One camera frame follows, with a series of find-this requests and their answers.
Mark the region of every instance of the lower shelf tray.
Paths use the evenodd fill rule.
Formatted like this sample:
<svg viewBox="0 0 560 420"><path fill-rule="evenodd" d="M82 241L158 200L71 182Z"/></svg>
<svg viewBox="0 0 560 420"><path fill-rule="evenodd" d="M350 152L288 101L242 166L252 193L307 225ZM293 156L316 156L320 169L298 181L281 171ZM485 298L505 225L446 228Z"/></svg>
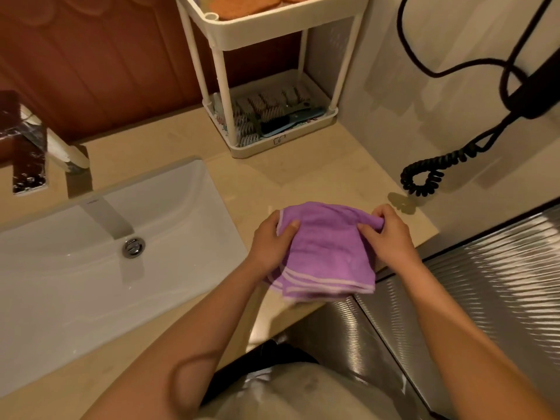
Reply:
<svg viewBox="0 0 560 420"><path fill-rule="evenodd" d="M254 94L260 91L264 91L267 88L279 87L283 85L294 85L298 83L298 71L296 69L290 69L285 72L281 72L270 77L263 79L258 79L256 81L249 82L247 84L240 85L238 87L230 89L230 95L232 99L242 97L249 94ZM330 104L330 99L327 95L318 87L318 85L306 74L301 76L299 84L303 84L313 99L322 106L328 108ZM313 119L309 122L297 125L285 132L279 133L275 136L266 138L261 141L257 141L253 144L249 144L245 147L235 147L232 146L228 139L228 132L225 127L218 121L217 116L214 114L214 109L212 104L204 105L206 112L214 122L214 125L220 132L223 140L228 145L231 155L234 158L247 158L249 156L255 155L257 153L268 150L272 147L276 147L280 144L286 143L288 141L294 140L305 134L312 133L318 129L324 128L331 125L334 121L334 117L338 113L338 108L334 111L327 110L327 112L320 116L319 118Z"/></svg>

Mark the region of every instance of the faucet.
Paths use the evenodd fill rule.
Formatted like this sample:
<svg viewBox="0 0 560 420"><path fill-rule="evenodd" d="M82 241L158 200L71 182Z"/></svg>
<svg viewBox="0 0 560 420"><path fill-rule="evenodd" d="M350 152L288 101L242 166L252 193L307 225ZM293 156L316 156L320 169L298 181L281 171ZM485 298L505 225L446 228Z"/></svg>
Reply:
<svg viewBox="0 0 560 420"><path fill-rule="evenodd" d="M87 186L85 189L82 188L80 194L91 190L90 160L87 152L84 154L78 147L67 145L25 105L19 103L17 93L14 91L0 91L0 93L1 110L5 119L0 120L0 123L3 122L4 136L11 136L14 147L13 193L25 195L47 187L46 154L66 171L69 197L73 196L69 185L73 176L90 177L90 188Z"/></svg>

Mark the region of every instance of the white plastic shelf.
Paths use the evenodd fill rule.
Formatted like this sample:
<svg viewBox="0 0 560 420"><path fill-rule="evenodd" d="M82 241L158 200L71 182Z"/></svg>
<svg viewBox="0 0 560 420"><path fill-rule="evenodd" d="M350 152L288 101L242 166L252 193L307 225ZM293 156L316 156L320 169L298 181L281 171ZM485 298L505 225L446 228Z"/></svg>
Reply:
<svg viewBox="0 0 560 420"><path fill-rule="evenodd" d="M234 157L244 158L255 155L258 152L293 140L298 136L310 133L320 127L327 126L332 123L334 116L338 112L338 99L340 98L340 92L342 91L342 86L348 71L348 65L350 63L350 59L356 45L358 32L360 30L363 11L367 6L368 0L309 0L301 3L287 4L262 13L256 13L239 19L225 21L220 21L220 18L216 13L203 13L194 0L175 1L177 2L181 22L185 30L185 36L189 44L191 57L193 59L192 63L194 64L194 69L200 85L200 92L202 93L203 99L202 103L208 111L210 117L213 119L218 131L220 131L222 137L228 144L228 147ZM193 22L197 24L202 33L206 36L210 48L212 49L214 66L216 67L216 76L220 87L220 98L222 100L223 113L229 132L227 132L214 117L212 102L208 95L208 89L206 87L206 81L200 64L200 57L198 55L196 42L194 41L194 34L192 33L193 29L189 17L192 18ZM352 28L348 37L346 51L344 53L333 96L329 101L326 95L322 91L318 90L318 86L304 74L304 60L308 29L333 22L335 20L344 19L346 17L354 17L354 21L352 22ZM266 85L272 82L277 82L278 79L281 81L286 80L290 84L295 84L299 80L302 80L302 83L304 83L308 90L312 93L315 93L315 90L320 92L320 95L314 94L314 96L317 96L320 100L325 100L325 105L328 106L327 113L311 123L286 131L282 134L284 136L283 138L278 136L275 138L257 141L249 146L238 147L239 141L237 140L237 133L234 132L234 115L231 107L231 94L227 82L228 76L226 74L226 67L223 60L223 52L298 31L303 32L301 36L300 56L297 71L287 71L284 74L269 77L271 79L264 78L252 83L240 85L239 87L232 89L231 93L244 92L247 88L264 90Z"/></svg>

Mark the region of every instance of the chrome faucet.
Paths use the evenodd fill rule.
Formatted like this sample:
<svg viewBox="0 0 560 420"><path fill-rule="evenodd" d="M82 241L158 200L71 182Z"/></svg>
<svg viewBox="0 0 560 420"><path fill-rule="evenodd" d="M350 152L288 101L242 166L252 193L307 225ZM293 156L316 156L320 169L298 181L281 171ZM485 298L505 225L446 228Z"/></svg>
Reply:
<svg viewBox="0 0 560 420"><path fill-rule="evenodd" d="M4 101L6 92L2 93L4 94L1 98ZM8 94L8 98L12 99L13 102L13 94ZM13 193L15 195L25 195L47 187L45 167L47 153L66 171L69 197L90 191L90 161L87 152L84 154L79 148L67 145L26 106L18 102L18 107L17 113L11 112L13 119L11 126L4 128L3 132L4 136L10 136L13 140ZM2 109L2 113L4 117L10 114L6 108ZM89 185L84 187L83 183L87 183L87 180L79 180L81 190L77 192L72 188L75 186L70 185L72 183L71 177L84 175L89 176Z"/></svg>

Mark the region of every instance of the countertop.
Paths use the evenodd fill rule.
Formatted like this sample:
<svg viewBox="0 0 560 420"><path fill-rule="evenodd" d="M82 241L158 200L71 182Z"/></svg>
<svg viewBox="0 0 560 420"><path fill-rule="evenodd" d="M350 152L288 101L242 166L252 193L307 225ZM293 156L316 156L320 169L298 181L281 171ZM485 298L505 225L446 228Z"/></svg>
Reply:
<svg viewBox="0 0 560 420"><path fill-rule="evenodd" d="M371 211L402 194L339 123L245 160L231 157L203 108L85 143L94 190L104 190L171 162L196 156L208 168L247 248L256 227L275 209L309 200ZM11 167L0 169L0 227L28 221L67 203L64 172L49 162L49 189L14 197ZM414 244L438 231L416 209L402 215ZM126 333L0 399L3 420L78 420L114 379L204 295ZM262 285L252 296L220 366L231 362L321 306L289 304Z"/></svg>

